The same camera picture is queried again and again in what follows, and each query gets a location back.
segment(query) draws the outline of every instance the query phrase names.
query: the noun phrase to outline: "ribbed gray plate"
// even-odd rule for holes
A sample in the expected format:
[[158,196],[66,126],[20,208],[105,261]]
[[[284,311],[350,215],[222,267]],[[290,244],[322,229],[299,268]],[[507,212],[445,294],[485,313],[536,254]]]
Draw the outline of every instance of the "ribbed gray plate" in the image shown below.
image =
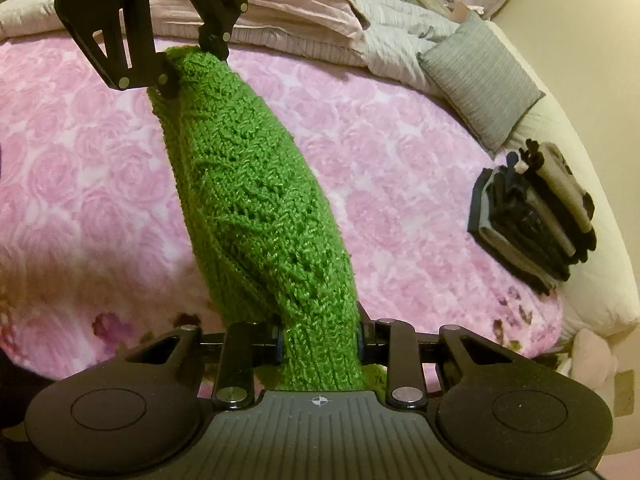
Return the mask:
[[[51,473],[45,480],[64,478]],[[422,416],[388,410],[373,392],[265,392],[249,410],[216,416],[187,453],[138,478],[497,479],[452,456]]]

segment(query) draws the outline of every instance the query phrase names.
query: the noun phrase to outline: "stack of folded clothes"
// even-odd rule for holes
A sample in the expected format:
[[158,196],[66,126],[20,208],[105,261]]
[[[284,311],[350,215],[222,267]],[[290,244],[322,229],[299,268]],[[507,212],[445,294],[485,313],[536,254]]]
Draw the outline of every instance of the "stack of folded clothes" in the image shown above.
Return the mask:
[[468,231],[513,276],[540,294],[569,279],[569,265],[596,248],[594,205],[558,147],[527,140],[507,165],[484,169]]

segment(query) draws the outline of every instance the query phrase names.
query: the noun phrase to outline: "crosshair logo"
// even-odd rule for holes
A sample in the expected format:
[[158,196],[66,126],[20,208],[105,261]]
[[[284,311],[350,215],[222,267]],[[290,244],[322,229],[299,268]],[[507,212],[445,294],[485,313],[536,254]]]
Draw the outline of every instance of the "crosshair logo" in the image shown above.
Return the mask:
[[331,402],[329,399],[323,396],[317,396],[311,399],[311,402],[314,403],[318,408],[322,408],[326,403]]

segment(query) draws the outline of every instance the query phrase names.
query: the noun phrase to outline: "bed sheet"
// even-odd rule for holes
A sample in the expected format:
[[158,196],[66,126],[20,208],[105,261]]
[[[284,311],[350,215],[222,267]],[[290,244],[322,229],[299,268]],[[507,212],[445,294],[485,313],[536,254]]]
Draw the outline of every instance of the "bed sheet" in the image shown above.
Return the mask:
[[[539,298],[466,233],[494,163],[428,97],[359,69],[232,47],[326,193],[372,318],[457,323],[532,356]],[[172,326],[222,329],[191,253],[143,89],[107,88],[65,34],[0,45],[0,346],[55,378]]]

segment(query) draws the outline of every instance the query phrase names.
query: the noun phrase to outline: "knitted fabric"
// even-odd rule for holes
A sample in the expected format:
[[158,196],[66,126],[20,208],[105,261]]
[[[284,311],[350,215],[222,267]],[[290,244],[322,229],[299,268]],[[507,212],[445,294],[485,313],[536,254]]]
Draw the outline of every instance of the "knitted fabric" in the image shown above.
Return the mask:
[[303,155],[226,63],[197,47],[167,55],[178,98],[148,94],[223,322],[281,317],[284,389],[361,389],[350,256]]

